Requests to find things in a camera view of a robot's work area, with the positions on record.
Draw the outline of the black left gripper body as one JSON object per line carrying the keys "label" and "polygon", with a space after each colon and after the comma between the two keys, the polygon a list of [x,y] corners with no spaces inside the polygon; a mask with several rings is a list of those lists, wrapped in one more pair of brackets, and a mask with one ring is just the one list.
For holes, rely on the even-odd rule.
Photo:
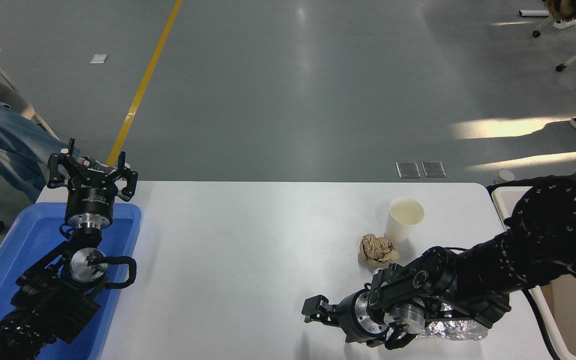
{"label": "black left gripper body", "polygon": [[117,187],[107,180],[116,168],[112,166],[94,166],[91,168],[66,169],[68,198],[66,218],[78,218],[80,215],[93,214],[102,218],[114,216],[114,203]]}

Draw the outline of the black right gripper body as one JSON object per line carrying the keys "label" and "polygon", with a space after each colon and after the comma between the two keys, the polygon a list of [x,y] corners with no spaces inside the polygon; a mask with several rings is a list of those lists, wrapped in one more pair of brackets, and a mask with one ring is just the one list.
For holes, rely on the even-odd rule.
{"label": "black right gripper body", "polygon": [[345,342],[350,343],[363,343],[370,339],[370,335],[361,326],[359,315],[355,310],[359,298],[366,291],[358,291],[354,294],[346,296],[337,305],[337,320],[340,328],[345,333]]}

